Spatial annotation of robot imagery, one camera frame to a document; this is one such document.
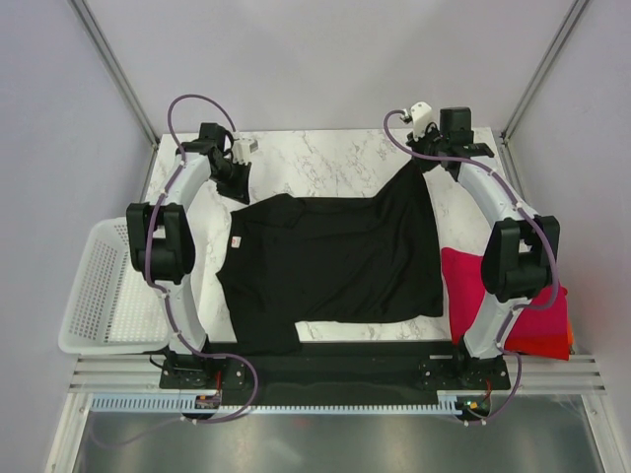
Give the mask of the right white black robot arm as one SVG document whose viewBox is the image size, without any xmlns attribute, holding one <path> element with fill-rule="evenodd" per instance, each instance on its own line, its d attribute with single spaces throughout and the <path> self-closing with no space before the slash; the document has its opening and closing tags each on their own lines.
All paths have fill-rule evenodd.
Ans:
<svg viewBox="0 0 631 473">
<path fill-rule="evenodd" d="M 467 107 L 432 108 L 420 101 L 405 110 L 411 130 L 406 145 L 421 168 L 442 166 L 472 197 L 491 228 L 481 262 L 485 295 L 462 337 L 468 354 L 452 362 L 454 381 L 466 388 L 487 375 L 484 360 L 505 351 L 505 342 L 525 309 L 545 310 L 560 292 L 556 256 L 560 224 L 531 208 L 497 169 L 494 153 L 477 143 Z"/>
</svg>

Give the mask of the black t shirt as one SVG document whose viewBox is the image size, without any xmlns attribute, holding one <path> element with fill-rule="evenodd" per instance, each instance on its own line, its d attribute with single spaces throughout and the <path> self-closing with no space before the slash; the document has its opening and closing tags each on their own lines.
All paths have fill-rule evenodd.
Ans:
<svg viewBox="0 0 631 473">
<path fill-rule="evenodd" d="M 373 197 L 282 193 L 235 211 L 217 278 L 248 354 L 299 350 L 299 322 L 439 317 L 440 246 L 425 178 L 408 162 Z"/>
</svg>

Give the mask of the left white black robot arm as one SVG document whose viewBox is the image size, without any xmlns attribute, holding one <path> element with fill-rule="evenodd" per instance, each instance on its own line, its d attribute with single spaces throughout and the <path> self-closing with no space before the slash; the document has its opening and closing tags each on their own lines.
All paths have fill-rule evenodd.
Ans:
<svg viewBox="0 0 631 473">
<path fill-rule="evenodd" d="M 192 354 L 182 365 L 182 376 L 195 387 L 205 387 L 215 379 L 217 366 L 201 355 L 207 334 L 191 287 L 196 248 L 187 211 L 208 181 L 216 184 L 220 196 L 249 204 L 251 155 L 258 144 L 217 123 L 203 123 L 196 139 L 175 144 L 175 165 L 157 197 L 127 207 L 129 257 L 162 300 L 173 336 L 170 350 Z"/>
</svg>

